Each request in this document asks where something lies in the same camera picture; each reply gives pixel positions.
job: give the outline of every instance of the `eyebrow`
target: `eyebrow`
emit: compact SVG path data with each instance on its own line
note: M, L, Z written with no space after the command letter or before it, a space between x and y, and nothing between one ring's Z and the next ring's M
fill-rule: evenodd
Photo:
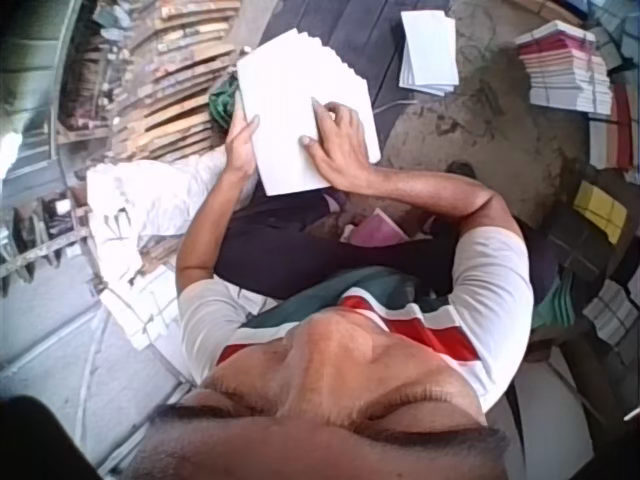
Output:
M247 417L250 415L234 413L220 407L171 404L157 407L152 423L191 420L224 421ZM367 428L356 429L350 433L378 444L425 450L478 448L478 445L491 445L495 448L496 443L503 445L506 442L506 437L500 430L484 426L444 432L401 432L388 428Z

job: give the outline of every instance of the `notebook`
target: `notebook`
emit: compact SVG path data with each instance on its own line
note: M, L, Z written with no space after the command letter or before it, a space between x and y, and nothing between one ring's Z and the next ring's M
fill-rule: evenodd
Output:
M407 39L400 87L440 96L453 92L460 83L455 20L442 10L419 10L402 12L402 23Z

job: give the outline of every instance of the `red stripe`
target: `red stripe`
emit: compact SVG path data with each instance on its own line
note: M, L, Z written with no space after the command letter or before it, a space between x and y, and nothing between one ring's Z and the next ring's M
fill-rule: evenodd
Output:
M392 320L380 315L366 299L356 295L344 297L340 300L340 306L373 312L393 333L408 337L459 362L480 360L478 352L460 327L428 328L418 317Z
M629 170L633 166L632 140L631 140L631 112L629 110L629 100L627 89L622 84L613 85L613 100L618 113L618 149L616 167Z
M255 345L255 343L227 345L226 347L224 347L224 349L222 350L222 353L218 357L218 361L216 362L216 365L220 365L222 362L224 362L229 357L232 357L233 355L238 353L240 350L244 350L245 348L251 347L253 345Z

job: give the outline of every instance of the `finger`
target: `finger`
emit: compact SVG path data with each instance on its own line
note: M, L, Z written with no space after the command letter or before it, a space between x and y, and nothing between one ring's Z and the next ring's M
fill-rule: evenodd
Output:
M241 144L248 143L251 141L251 137L256 133L258 127L260 126L260 116L256 115L251 119L251 121L242 127L242 130L238 132L238 134L233 137L234 140L237 140Z
M303 135L300 137L300 144L302 145L302 148L306 150L315 165L329 160L324 148L322 148L322 145L320 145L320 142L317 140Z
M318 130L320 132L320 138L326 140L336 129L336 123L331 118L329 110L318 102L315 98L312 98L313 111L316 115L316 123L318 124Z
M236 91L235 95L235 107L233 109L233 117L231 118L231 125L229 126L229 136L235 137L240 130L242 130L247 124L247 117L244 113L244 105L242 103L242 95L240 90Z
M336 123L338 125L341 125L342 123L353 123L352 118L355 112L346 105L338 102L329 102L325 105L325 107L336 116Z

